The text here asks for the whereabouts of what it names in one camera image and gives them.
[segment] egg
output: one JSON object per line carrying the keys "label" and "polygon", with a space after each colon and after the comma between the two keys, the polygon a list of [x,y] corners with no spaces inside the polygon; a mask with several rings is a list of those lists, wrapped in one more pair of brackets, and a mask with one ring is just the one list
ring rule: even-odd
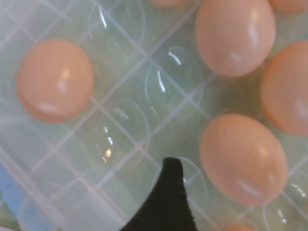
{"label": "egg", "polygon": [[176,7],[186,3],[187,0],[150,0],[157,6],[161,7]]}
{"label": "egg", "polygon": [[265,114],[281,130],[308,135],[308,41],[280,51],[261,80]]}
{"label": "egg", "polygon": [[16,84],[20,102],[34,118],[59,123],[75,117],[86,106],[94,77],[81,48],[53,39],[38,44],[26,55]]}
{"label": "egg", "polygon": [[260,66],[276,35],[268,0],[206,0],[195,23],[204,62],[219,74],[238,77]]}
{"label": "egg", "polygon": [[303,13],[308,11],[307,0],[269,0],[278,10],[285,13]]}
{"label": "egg", "polygon": [[201,162],[213,184],[244,205],[262,205],[283,190],[288,164],[277,138],[258,121],[239,114],[214,119],[200,142]]}
{"label": "egg", "polygon": [[253,230],[246,226],[235,225],[235,226],[224,228],[222,231],[253,231]]}

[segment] black object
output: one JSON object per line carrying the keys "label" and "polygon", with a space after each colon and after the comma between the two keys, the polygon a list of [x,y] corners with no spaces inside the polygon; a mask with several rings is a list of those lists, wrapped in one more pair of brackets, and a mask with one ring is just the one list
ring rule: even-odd
{"label": "black object", "polygon": [[179,159],[165,158],[156,185],[136,215],[121,231],[197,231]]}

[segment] eggshell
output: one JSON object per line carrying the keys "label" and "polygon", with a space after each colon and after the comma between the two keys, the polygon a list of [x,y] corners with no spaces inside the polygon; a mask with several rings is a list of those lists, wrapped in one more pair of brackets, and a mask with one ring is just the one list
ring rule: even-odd
{"label": "eggshell", "polygon": [[276,35],[268,0],[206,0],[195,23],[204,62],[219,74],[238,77],[268,56]]}
{"label": "eggshell", "polygon": [[36,119],[59,123],[75,117],[88,103],[94,84],[87,55],[61,39],[40,43],[24,58],[17,91],[23,107]]}
{"label": "eggshell", "polygon": [[308,41],[280,51],[261,80],[267,117],[283,131],[308,135]]}
{"label": "eggshell", "polygon": [[307,0],[269,0],[278,10],[285,13],[303,13],[308,11]]}
{"label": "eggshell", "polygon": [[244,115],[214,119],[201,137],[200,155],[214,185],[244,205],[271,202],[287,181],[288,166],[279,141],[264,125]]}
{"label": "eggshell", "polygon": [[246,226],[235,225],[235,226],[224,228],[222,231],[253,231],[253,230]]}
{"label": "eggshell", "polygon": [[176,7],[186,3],[187,0],[150,0],[155,5],[161,7]]}

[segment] clear plastic egg tray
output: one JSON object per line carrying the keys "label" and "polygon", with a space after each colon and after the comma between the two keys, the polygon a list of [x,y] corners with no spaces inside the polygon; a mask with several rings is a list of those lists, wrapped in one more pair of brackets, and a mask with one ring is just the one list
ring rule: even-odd
{"label": "clear plastic egg tray", "polygon": [[[200,231],[235,223],[255,231],[308,230],[308,138],[284,134],[263,116],[258,86],[266,63],[230,79],[202,62],[194,42],[200,4],[161,9],[148,0],[0,0],[0,162],[55,229],[118,230],[146,199],[163,158],[173,156],[183,162]],[[308,39],[308,14],[276,16],[270,57]],[[15,90],[24,55],[51,38],[75,42],[95,71],[91,102],[61,124],[32,119]],[[269,205],[229,200],[201,167],[202,130],[230,112],[267,125],[287,154],[290,178]]]}

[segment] blue object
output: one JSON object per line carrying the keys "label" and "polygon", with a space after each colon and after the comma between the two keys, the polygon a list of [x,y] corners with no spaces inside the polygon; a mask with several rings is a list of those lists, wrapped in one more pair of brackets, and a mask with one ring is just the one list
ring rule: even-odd
{"label": "blue object", "polygon": [[[19,208],[27,194],[2,164],[0,164],[0,192],[10,210],[18,218]],[[55,231],[50,221],[36,205],[31,204],[31,201],[25,207],[22,225],[24,227],[21,228],[26,229],[25,231]]]}

